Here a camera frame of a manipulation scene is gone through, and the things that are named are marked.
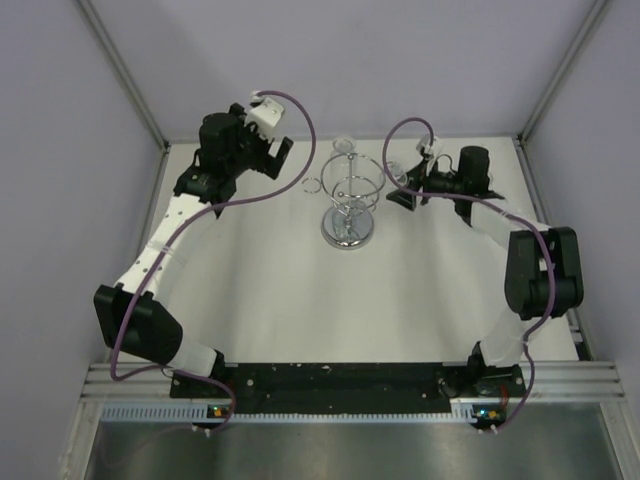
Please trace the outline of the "clear ribbed wine glass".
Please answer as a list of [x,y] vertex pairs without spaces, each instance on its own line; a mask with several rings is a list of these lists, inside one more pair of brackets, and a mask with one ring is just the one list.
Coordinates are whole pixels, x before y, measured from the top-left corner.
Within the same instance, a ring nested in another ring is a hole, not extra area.
[[396,189],[398,186],[406,187],[408,184],[408,175],[404,167],[399,161],[390,160],[387,162],[387,167],[390,173],[390,177],[387,183],[392,189]]

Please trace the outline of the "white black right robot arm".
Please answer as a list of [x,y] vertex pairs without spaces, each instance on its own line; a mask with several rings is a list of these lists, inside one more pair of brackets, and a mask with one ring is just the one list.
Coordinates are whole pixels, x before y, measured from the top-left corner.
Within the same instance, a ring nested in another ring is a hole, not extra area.
[[529,344],[553,318],[564,316],[584,299],[576,232],[551,227],[509,209],[506,198],[491,187],[486,148],[465,146],[454,169],[441,171],[432,146],[417,147],[419,163],[387,198],[409,210],[432,199],[452,201],[456,215],[487,235],[506,253],[501,319],[468,357],[465,380],[476,394],[487,396],[520,359],[529,358]]

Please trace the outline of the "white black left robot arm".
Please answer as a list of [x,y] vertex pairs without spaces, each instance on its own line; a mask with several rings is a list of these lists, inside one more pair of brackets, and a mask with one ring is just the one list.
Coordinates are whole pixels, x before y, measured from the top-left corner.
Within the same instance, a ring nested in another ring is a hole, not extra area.
[[121,354],[145,361],[137,374],[169,368],[192,378],[205,396],[226,387],[222,352],[189,338],[166,306],[183,268],[204,232],[224,210],[277,198],[303,181],[317,147],[311,145],[302,170],[284,186],[258,196],[239,198],[237,181],[246,172],[277,179],[294,142],[276,132],[285,115],[283,102],[295,106],[316,142],[313,120],[295,97],[277,90],[253,92],[251,107],[234,103],[226,112],[207,115],[201,125],[199,146],[189,167],[176,181],[160,224],[142,252],[112,286],[102,285],[94,306],[105,344],[111,350],[109,375],[115,382],[129,379],[119,370]]

